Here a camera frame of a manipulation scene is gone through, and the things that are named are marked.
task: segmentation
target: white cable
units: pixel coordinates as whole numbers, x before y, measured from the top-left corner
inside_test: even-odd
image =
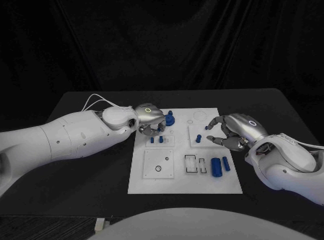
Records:
[[[119,105],[116,105],[115,103],[112,103],[103,96],[100,96],[99,94],[93,94],[93,95],[88,97],[87,101],[86,101],[84,108],[83,108],[81,112],[86,111],[86,110],[90,108],[90,107],[86,108],[86,106],[87,106],[87,103],[88,103],[88,101],[90,101],[90,99],[91,99],[93,96],[99,96],[99,97],[101,98],[101,100],[96,101],[96,102],[90,105],[90,107],[91,107],[97,102],[100,102],[100,101],[106,101],[110,105],[113,105],[115,107],[119,107],[119,108],[122,108],[122,109],[132,107],[132,106],[129,106],[129,107],[119,106]]]
[[[306,146],[308,146],[308,147],[311,147],[311,148],[323,149],[323,150],[324,150],[324,146],[311,145],[311,144],[307,144],[307,143],[304,143],[304,142],[295,140],[293,137],[290,137],[290,138],[291,138],[297,143],[300,143],[301,145],[306,145]]]

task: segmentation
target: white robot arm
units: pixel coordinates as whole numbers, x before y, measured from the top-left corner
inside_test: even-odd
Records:
[[[207,126],[210,132],[217,123],[227,138],[210,135],[207,139],[233,151],[251,147],[245,160],[264,184],[297,192],[324,206],[324,147],[301,143],[284,133],[268,135],[261,123],[245,114],[216,117]],[[300,144],[323,150],[310,152]]]
[[[164,131],[164,113],[148,103],[136,109],[115,106],[74,112],[45,125],[0,132],[0,196],[33,168],[93,155],[125,141],[138,129],[156,135],[152,124]]]

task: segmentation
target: black backdrop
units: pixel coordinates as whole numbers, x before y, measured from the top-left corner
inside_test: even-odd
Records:
[[[0,131],[70,90],[224,88],[278,88],[324,144],[324,0],[0,1]]]

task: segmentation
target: black table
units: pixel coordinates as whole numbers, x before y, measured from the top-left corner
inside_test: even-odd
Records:
[[[220,115],[245,113],[271,134],[319,142],[284,94],[277,89],[96,92],[120,106],[152,102],[161,109],[217,108]],[[48,122],[81,111],[91,92],[68,92]],[[91,109],[109,104],[100,102]],[[210,208],[266,220],[321,220],[324,207],[290,191],[269,189],[232,152],[243,194],[128,194],[135,134],[93,156],[62,160],[33,169],[0,198],[0,216],[87,216],[125,218],[164,208]]]

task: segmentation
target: peg board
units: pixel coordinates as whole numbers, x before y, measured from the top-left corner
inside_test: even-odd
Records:
[[[136,133],[128,193],[242,194],[230,151],[207,140],[209,135],[226,137],[220,123],[211,130],[206,130],[209,122],[219,116],[217,108],[162,109],[164,114],[168,114],[170,110],[175,123],[161,132],[161,136],[170,141],[159,144],[159,136],[156,136],[154,143],[151,143],[151,136]],[[201,135],[201,142],[196,143],[198,134]],[[165,154],[171,154],[168,160],[165,160]],[[196,156],[197,172],[187,172],[185,164],[190,164],[187,163],[190,157],[185,157],[185,155]],[[223,157],[227,157],[230,171],[224,170],[222,161],[223,176],[213,177],[211,158],[222,159]]]

